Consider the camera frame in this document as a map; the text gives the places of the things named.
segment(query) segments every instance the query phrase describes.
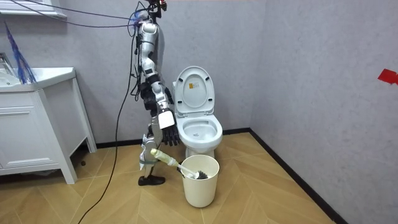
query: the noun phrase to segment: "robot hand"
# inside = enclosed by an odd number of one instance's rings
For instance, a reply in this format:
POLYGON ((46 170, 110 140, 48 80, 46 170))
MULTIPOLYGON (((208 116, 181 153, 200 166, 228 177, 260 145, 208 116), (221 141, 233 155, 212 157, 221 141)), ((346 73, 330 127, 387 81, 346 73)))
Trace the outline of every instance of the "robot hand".
POLYGON ((158 115, 159 126, 163 132, 163 142, 165 145, 176 146, 180 143, 177 122, 174 112, 171 109, 162 110, 158 115))

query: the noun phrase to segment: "sink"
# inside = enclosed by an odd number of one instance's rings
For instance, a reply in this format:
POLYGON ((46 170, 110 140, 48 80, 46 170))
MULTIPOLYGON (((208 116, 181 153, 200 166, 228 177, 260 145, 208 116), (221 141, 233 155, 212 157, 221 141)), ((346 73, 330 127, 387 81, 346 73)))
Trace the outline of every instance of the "sink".
POLYGON ((0 93, 36 91, 76 77, 75 69, 68 68, 33 68, 37 83, 22 85, 16 77, 0 69, 0 93))

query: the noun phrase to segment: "toilet brush head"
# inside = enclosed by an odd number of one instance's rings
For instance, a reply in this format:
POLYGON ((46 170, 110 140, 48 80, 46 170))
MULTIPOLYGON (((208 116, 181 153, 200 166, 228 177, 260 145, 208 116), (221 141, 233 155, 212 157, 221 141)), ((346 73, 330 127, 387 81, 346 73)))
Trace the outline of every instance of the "toilet brush head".
POLYGON ((198 173, 199 173, 199 177, 197 178, 197 180, 204 180, 204 179, 207 179, 207 178, 209 178, 208 176, 207 176, 207 174, 205 174, 204 172, 202 172, 202 171, 198 171, 198 173))

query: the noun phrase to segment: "gray wall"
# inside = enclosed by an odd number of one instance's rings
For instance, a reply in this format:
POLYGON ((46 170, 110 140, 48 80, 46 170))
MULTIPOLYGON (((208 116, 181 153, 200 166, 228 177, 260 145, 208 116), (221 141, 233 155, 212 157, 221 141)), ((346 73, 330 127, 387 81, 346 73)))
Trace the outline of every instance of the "gray wall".
POLYGON ((251 127, 349 223, 398 223, 398 1, 267 0, 251 127))
MULTIPOLYGON (((61 0, 62 6, 128 17, 135 1, 61 0)), ((216 90, 215 115, 224 129, 250 125, 253 72, 261 54, 262 1, 169 1, 159 21, 166 48, 165 81, 172 82, 187 66, 198 65, 211 75, 216 90)), ((84 24, 124 24, 72 12, 68 20, 84 24)), ((126 91, 130 38, 125 28, 87 29, 35 16, 2 16, 7 20, 32 67, 75 67, 97 142, 114 141, 114 127, 126 91)), ((0 51, 12 57, 0 26, 0 51)), ((130 97, 121 116, 120 139, 138 139, 146 132, 149 114, 142 101, 130 97)))

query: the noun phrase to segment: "black baseboard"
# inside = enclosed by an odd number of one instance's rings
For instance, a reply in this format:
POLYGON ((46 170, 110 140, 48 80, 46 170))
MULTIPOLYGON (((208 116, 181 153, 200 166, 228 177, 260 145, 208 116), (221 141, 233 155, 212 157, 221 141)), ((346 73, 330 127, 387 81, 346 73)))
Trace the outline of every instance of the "black baseboard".
POLYGON ((250 131, 251 131, 250 128, 230 129, 230 130, 224 130, 224 131, 223 131, 223 135, 247 133, 247 132, 250 132, 250 131))
MULTIPOLYGON (((224 130, 223 135, 248 133, 250 131, 251 131, 250 128, 230 129, 230 130, 224 130)), ((137 144, 142 144, 142 139, 118 141, 118 146, 132 146, 132 145, 137 145, 137 144)), ((116 146, 115 142, 97 143, 97 149, 103 149, 103 148, 115 147, 115 146, 116 146)), ((87 146, 82 145, 78 148, 78 150, 87 150, 87 146)))
MULTIPOLYGON (((142 139, 118 141, 118 146, 133 146, 136 144, 142 144, 142 139)), ((116 146, 116 142, 97 143, 97 149, 103 149, 103 148, 115 147, 115 146, 116 146)))
POLYGON ((309 186, 287 163, 272 150, 251 128, 250 134, 275 159, 275 161, 293 178, 293 180, 311 197, 311 199, 337 224, 348 224, 318 193, 309 186))

